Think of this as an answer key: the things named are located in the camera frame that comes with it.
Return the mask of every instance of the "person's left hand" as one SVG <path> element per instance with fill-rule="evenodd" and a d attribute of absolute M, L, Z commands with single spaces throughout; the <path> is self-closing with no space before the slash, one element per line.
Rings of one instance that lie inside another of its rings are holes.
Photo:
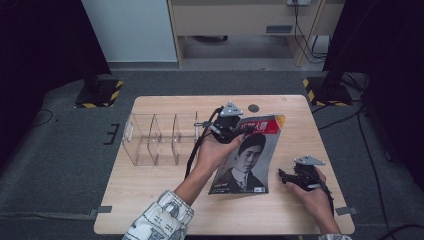
<path fill-rule="evenodd" d="M 228 144 L 222 144 L 210 134 L 210 131 L 208 131 L 200 146 L 195 168 L 212 174 L 218 168 L 222 160 L 224 160 L 231 151 L 240 146 L 243 137 L 244 134 L 237 136 Z"/>

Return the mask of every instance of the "patterned sleeve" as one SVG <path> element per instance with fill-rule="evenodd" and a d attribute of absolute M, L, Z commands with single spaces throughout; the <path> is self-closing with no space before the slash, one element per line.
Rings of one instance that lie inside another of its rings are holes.
<path fill-rule="evenodd" d="M 352 240 L 352 238 L 341 234 L 325 234 L 321 235 L 318 240 Z"/>
<path fill-rule="evenodd" d="M 123 240 L 183 240 L 194 210 L 174 192 L 167 190 L 137 218 Z"/>

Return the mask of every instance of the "black curtain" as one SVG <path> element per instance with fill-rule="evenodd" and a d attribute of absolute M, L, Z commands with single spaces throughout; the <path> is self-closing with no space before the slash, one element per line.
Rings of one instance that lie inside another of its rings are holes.
<path fill-rule="evenodd" d="M 346 0 L 324 70 L 368 74 L 368 116 L 389 159 L 424 190 L 423 13 L 412 0 Z"/>
<path fill-rule="evenodd" d="M 110 74 L 81 1 L 0 0 L 0 168 L 66 83 Z"/>

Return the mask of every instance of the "clear acrylic organizer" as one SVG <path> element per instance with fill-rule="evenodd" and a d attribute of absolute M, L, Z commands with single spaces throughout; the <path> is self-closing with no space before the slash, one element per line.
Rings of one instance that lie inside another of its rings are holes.
<path fill-rule="evenodd" d="M 125 124 L 122 144 L 135 166 L 186 163 L 198 138 L 193 114 L 133 114 Z"/>

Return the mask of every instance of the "white wall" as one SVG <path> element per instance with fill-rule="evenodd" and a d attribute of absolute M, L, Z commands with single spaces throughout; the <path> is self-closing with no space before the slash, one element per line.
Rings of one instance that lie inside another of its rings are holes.
<path fill-rule="evenodd" d="M 177 62 L 166 0 L 82 0 L 108 62 Z"/>

